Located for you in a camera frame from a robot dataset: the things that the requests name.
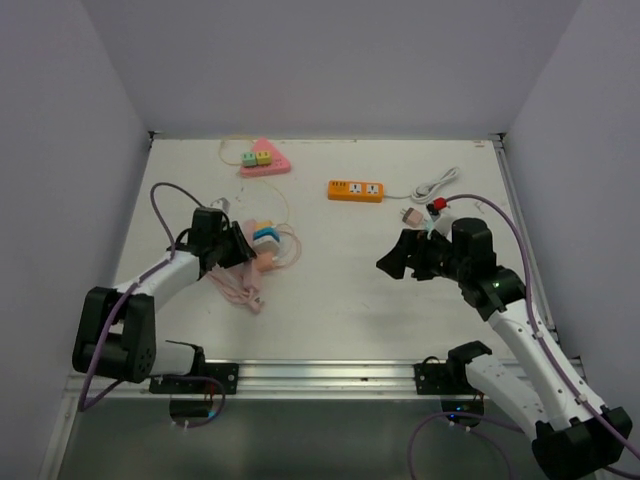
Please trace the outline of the pink plug charger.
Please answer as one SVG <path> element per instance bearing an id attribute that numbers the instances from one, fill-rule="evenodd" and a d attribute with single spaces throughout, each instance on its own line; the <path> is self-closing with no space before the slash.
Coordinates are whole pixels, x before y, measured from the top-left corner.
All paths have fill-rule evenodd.
<path id="1" fill-rule="evenodd" d="M 411 228 L 421 228 L 424 224 L 424 215 L 413 207 L 400 211 L 402 222 Z"/>

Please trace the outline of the peach USB charger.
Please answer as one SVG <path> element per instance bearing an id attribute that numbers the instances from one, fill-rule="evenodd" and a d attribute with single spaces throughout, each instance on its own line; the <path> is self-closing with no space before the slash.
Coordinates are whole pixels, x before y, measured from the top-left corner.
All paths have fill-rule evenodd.
<path id="1" fill-rule="evenodd" d="M 271 252 L 260 253 L 255 259 L 256 269 L 261 272 L 269 272 L 278 268 L 277 256 Z"/>

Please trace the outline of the pink long power strip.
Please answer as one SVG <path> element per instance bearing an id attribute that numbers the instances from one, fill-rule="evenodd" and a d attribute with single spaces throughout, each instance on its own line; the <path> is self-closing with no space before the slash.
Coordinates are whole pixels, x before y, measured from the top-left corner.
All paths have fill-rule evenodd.
<path id="1" fill-rule="evenodd" d="M 242 230 L 250 247 L 253 246 L 253 235 L 256 230 L 256 221 L 247 220 L 242 226 Z M 242 286 L 246 293 L 246 306 L 254 313 L 259 314 L 262 309 L 260 299 L 260 290 L 262 287 L 261 273 L 256 267 L 257 258 L 253 258 L 246 262 L 242 273 Z"/>

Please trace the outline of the orange power strip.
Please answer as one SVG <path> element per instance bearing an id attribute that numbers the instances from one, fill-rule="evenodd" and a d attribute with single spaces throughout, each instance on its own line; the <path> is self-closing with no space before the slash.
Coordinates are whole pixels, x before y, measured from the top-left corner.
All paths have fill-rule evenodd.
<path id="1" fill-rule="evenodd" d="M 328 183 L 327 198 L 334 201 L 381 203 L 384 186 L 376 182 L 331 180 Z"/>

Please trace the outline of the teal plug charger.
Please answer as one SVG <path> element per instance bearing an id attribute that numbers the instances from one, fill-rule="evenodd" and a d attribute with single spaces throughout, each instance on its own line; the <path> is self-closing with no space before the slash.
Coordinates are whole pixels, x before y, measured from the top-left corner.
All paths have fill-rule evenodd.
<path id="1" fill-rule="evenodd" d="M 435 230 L 434 224 L 433 223 L 426 223 L 425 227 L 424 227 L 424 230 L 425 230 L 427 236 L 431 237 L 433 232 L 434 232 L 434 230 Z"/>

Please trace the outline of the blue plug adapter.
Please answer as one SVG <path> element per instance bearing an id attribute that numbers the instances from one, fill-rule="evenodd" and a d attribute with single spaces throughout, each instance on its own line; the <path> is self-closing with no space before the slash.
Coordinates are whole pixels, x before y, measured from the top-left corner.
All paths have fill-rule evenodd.
<path id="1" fill-rule="evenodd" d="M 277 231 L 277 229 L 272 226 L 257 229 L 253 233 L 254 242 L 257 242 L 258 240 L 266 237 L 270 237 L 272 240 L 274 240 L 277 243 L 280 242 L 280 234 Z"/>

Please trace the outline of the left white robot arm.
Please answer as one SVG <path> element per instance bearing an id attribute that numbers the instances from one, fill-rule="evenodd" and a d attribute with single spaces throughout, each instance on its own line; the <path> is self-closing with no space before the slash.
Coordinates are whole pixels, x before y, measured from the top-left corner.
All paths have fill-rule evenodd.
<path id="1" fill-rule="evenodd" d="M 189 393 L 205 386 L 208 369 L 201 363 L 202 349 L 175 340 L 160 345 L 156 314 L 213 268 L 241 265 L 255 252 L 239 224 L 214 208 L 196 208 L 182 237 L 186 241 L 168 248 L 148 272 L 86 294 L 72 353 L 75 371 L 132 383 L 172 375 Z"/>

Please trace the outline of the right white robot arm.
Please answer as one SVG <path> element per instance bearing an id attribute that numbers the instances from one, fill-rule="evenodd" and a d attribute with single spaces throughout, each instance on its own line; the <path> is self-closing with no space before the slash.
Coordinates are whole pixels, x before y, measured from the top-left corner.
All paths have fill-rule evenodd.
<path id="1" fill-rule="evenodd" d="M 479 341 L 448 352 L 445 379 L 454 391 L 488 395 L 508 414 L 530 440 L 547 478 L 580 479 L 620 459 L 631 418 L 621 407 L 608 407 L 571 365 L 518 274 L 498 264 L 484 221 L 456 220 L 449 237 L 405 229 L 376 266 L 396 280 L 410 270 L 418 281 L 455 282 L 465 302 L 511 349 L 524 380 Z"/>

